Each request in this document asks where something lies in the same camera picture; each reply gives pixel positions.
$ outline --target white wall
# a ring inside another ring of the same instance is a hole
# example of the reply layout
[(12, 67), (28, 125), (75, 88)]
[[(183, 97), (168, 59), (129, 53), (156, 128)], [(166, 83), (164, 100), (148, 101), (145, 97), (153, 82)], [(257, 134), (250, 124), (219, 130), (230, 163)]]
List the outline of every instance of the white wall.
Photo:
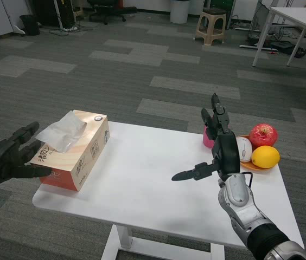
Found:
[[(84, 7), (90, 7), (87, 0), (73, 0), (75, 6), (77, 1), (82, 1)], [(155, 11), (170, 11), (170, 0), (123, 0), (125, 7), (135, 6), (139, 9), (155, 10)], [(204, 0), (190, 0), (189, 13), (199, 15), (202, 11)], [(270, 6), (272, 0), (263, 0), (263, 4)], [(285, 0), (279, 0), (278, 6), (283, 7)], [(304, 7), (306, 0), (295, 0), (292, 7)], [(234, 14), (238, 15), (241, 20), (251, 21), (254, 15), (254, 10), (257, 6), (257, 0), (237, 0), (234, 8)]]

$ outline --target lemon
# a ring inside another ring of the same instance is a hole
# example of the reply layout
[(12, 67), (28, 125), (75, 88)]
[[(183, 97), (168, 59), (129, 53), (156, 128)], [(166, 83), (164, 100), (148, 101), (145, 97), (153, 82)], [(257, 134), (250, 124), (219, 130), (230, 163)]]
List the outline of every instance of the lemon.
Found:
[(261, 168), (274, 167), (279, 160), (279, 152), (272, 146), (260, 146), (252, 153), (253, 164)]

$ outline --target orange plate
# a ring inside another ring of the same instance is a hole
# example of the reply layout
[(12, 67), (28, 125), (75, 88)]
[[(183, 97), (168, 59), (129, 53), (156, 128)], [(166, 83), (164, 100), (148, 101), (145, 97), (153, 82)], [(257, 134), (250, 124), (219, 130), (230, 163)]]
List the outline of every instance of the orange plate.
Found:
[[(244, 137), (244, 138), (247, 138), (247, 139), (250, 138), (249, 135), (240, 135), (240, 137)], [(267, 170), (271, 169), (271, 168), (265, 169), (265, 168), (258, 167), (257, 165), (254, 165), (252, 163), (252, 161), (248, 161), (248, 162), (242, 162), (241, 161), (240, 164), (241, 164), (241, 166), (243, 166), (243, 167), (245, 167), (249, 170), (253, 170), (253, 171), (267, 171)]]

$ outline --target gray carpet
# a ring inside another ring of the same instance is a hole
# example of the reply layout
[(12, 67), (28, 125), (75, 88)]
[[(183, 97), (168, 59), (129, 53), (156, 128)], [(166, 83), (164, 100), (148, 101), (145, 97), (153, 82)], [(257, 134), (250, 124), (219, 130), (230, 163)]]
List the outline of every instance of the gray carpet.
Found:
[[(173, 25), (169, 16), (139, 13), (126, 23), (82, 24), (94, 30), (59, 37), (44, 29), (0, 40), (0, 140), (32, 121), (43, 129), (71, 109), (201, 133), (200, 108), (210, 108), (216, 91), (236, 134), (260, 122), (277, 128), (279, 166), (306, 247), (306, 57), (286, 67), (288, 55), (262, 53), (252, 68), (255, 52), (238, 48), (246, 32), (227, 31), (223, 45), (203, 47), (192, 40), (192, 18)], [(12, 179), (0, 185), (0, 259), (101, 259), (110, 226), (34, 208), (39, 184)], [(210, 250), (162, 234), (135, 236)], [(120, 252), (118, 259), (153, 258)], [(226, 259), (253, 258), (226, 248)]]

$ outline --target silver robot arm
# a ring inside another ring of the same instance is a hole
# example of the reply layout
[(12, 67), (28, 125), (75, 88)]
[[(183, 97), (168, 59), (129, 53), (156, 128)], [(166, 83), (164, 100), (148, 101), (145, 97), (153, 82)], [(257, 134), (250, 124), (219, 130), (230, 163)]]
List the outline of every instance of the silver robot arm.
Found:
[(228, 213), (232, 227), (256, 259), (306, 260), (306, 251), (279, 230), (257, 208), (253, 192), (242, 173), (230, 174), (222, 181), (218, 200)]

